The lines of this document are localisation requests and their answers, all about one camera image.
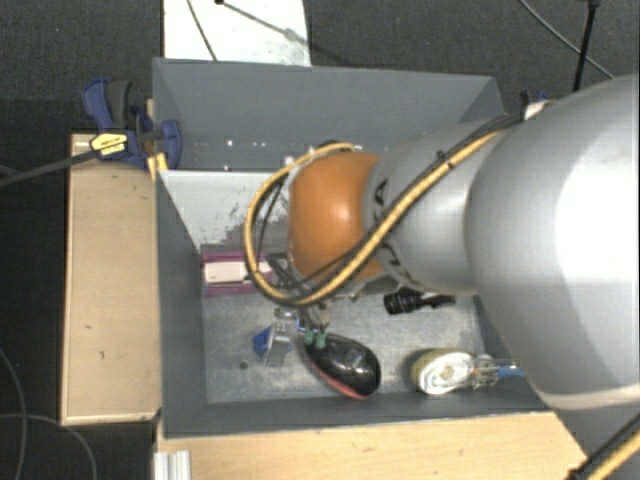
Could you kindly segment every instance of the gray bin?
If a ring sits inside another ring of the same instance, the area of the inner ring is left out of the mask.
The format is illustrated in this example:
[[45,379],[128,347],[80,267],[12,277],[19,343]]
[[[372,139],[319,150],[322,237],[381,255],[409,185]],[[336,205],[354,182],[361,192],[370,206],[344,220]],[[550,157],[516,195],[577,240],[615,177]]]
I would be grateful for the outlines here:
[[[493,79],[164,59],[153,75],[156,120],[178,119],[184,136],[180,170],[160,173],[157,183],[167,437],[544,409],[520,378],[438,398],[410,384],[411,361],[427,348],[505,356],[477,299],[395,317],[380,296],[337,305],[330,331],[367,344],[382,363],[379,392],[355,401],[317,379],[296,350],[282,368],[261,363],[251,337],[271,323],[272,303],[256,294],[201,297],[200,246],[242,248],[248,202],[283,157],[336,139],[384,153],[430,130],[490,119],[503,113]],[[276,237],[285,225],[275,226]]]

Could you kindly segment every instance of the white paper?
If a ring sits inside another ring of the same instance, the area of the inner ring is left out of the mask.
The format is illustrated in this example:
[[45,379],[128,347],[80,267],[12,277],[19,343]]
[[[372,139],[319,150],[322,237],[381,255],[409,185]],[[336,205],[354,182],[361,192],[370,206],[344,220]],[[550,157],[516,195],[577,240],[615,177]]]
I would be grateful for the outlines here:
[[[302,0],[190,0],[216,60],[310,66]],[[211,60],[186,0],[164,0],[164,55]]]

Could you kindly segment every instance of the yellow striped cable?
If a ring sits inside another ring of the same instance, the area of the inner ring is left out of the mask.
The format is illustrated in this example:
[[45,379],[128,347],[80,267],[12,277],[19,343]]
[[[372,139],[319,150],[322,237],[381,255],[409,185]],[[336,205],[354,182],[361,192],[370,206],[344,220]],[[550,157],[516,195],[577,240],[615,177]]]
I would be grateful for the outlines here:
[[256,194],[253,196],[251,203],[249,204],[249,209],[247,210],[247,217],[244,221],[244,229],[243,229],[244,247],[245,247],[245,254],[247,257],[247,266],[249,268],[249,271],[253,273],[255,277],[255,281],[263,288],[265,292],[267,292],[269,295],[271,295],[274,298],[287,299],[289,298],[289,295],[286,293],[282,293],[276,290],[275,288],[273,288],[267,282],[267,280],[264,278],[264,276],[262,275],[262,273],[258,268],[258,261],[256,260],[256,253],[253,247],[253,240],[251,239],[253,222],[257,217],[257,213],[258,213],[258,204],[260,203],[264,195],[269,190],[271,190],[271,187],[273,187],[273,185],[275,185],[278,181],[280,181],[285,176],[288,176],[289,173],[293,171],[295,168],[300,167],[303,164],[310,162],[311,160],[314,160],[319,156],[326,155],[327,153],[333,153],[336,151],[345,151],[345,150],[355,151],[355,146],[348,142],[338,142],[335,144],[329,144],[327,146],[318,148],[315,151],[312,151],[310,153],[307,153],[301,156],[300,158],[296,159],[289,165],[284,166],[282,169],[280,169],[279,171],[271,175],[269,179],[267,179],[267,181],[265,181],[262,184],[262,186],[258,189]]
[[604,480],[640,450],[640,430],[620,445],[598,468],[589,475],[589,480]]
[[[467,146],[461,148],[460,151],[454,153],[447,160],[443,160],[443,162],[436,169],[425,176],[419,183],[416,184],[415,187],[413,187],[413,189],[409,191],[406,196],[404,196],[398,202],[398,204],[392,209],[389,215],[387,215],[387,217],[385,217],[385,219],[379,224],[378,228],[367,240],[367,242],[360,248],[355,257],[347,265],[345,265],[345,267],[339,273],[337,273],[334,278],[331,279],[331,281],[329,281],[318,291],[308,295],[303,299],[297,300],[296,304],[313,304],[314,302],[321,300],[327,294],[330,294],[332,291],[339,288],[343,283],[345,283],[367,261],[368,257],[373,253],[376,247],[380,245],[387,233],[391,231],[391,228],[398,222],[398,220],[400,220],[400,218],[406,213],[409,207],[416,200],[418,200],[418,198],[420,198],[427,190],[429,190],[440,179],[442,179],[451,169],[466,160],[469,156],[471,156],[487,142],[493,139],[498,133],[499,131],[495,131],[484,135],[479,139],[471,142]],[[255,207],[257,206],[263,195],[271,188],[274,183],[288,174],[288,172],[290,172],[294,167],[307,162],[311,158],[312,157],[310,157],[309,155],[305,155],[304,157],[301,157],[299,161],[296,161],[294,165],[287,166],[281,169],[269,180],[267,180],[267,182],[260,188],[258,193],[256,193],[255,197],[253,198],[253,201],[249,207],[249,212],[247,214],[247,220],[245,221],[244,236],[248,266],[251,269],[251,272],[254,273],[255,281],[260,285],[260,287],[273,298],[279,300],[288,299],[290,295],[284,292],[280,292],[273,286],[271,286],[257,268],[258,263],[255,258],[253,244],[251,243],[251,228],[253,224],[253,218],[255,217]]]

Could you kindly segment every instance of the bin floor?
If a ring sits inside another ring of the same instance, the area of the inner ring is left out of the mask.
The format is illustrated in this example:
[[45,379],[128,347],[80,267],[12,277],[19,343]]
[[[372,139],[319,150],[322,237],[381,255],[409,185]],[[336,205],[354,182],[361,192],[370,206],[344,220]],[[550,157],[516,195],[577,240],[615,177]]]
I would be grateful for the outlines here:
[[[275,306],[257,294],[203,301],[207,399],[210,404],[289,398],[342,396],[313,374],[298,347],[282,367],[266,366],[251,338],[271,324]],[[328,331],[360,341],[375,352],[382,368],[379,392],[415,390],[409,369],[421,351],[454,347],[482,353],[480,328],[471,298],[455,306],[390,316],[382,295],[341,301],[332,308]]]

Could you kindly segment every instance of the blue object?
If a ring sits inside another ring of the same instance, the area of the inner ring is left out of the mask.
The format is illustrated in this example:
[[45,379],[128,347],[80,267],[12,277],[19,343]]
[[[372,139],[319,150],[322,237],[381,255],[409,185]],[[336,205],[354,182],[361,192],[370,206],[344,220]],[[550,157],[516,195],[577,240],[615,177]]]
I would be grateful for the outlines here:
[[264,331],[259,332],[251,341],[253,342],[253,351],[262,357],[269,349],[269,333],[271,332],[271,326],[267,327]]
[[[89,83],[82,91],[84,109],[93,118],[100,133],[117,132],[126,136],[126,142],[117,151],[95,150],[99,160],[124,162],[139,169],[147,169],[147,158],[151,156],[142,148],[142,142],[153,140],[163,147],[169,169],[175,169],[182,156],[182,136],[177,121],[170,119],[160,124],[159,130],[153,130],[153,121],[140,107],[128,107],[128,93],[131,84],[126,80],[108,81],[103,78]],[[127,114],[135,117],[135,128],[127,128]]]
[[524,372],[519,366],[501,366],[498,369],[498,378],[506,379],[507,377],[524,377]]

